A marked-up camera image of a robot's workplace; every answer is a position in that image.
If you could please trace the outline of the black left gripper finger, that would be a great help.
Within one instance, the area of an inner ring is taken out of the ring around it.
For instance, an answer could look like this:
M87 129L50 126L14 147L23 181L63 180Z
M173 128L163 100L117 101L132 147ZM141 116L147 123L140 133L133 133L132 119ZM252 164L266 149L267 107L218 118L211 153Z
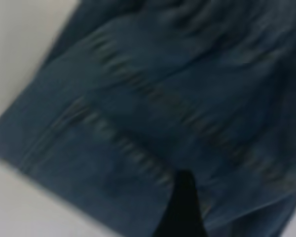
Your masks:
M160 237L206 237L193 174L180 170L167 208L159 223Z

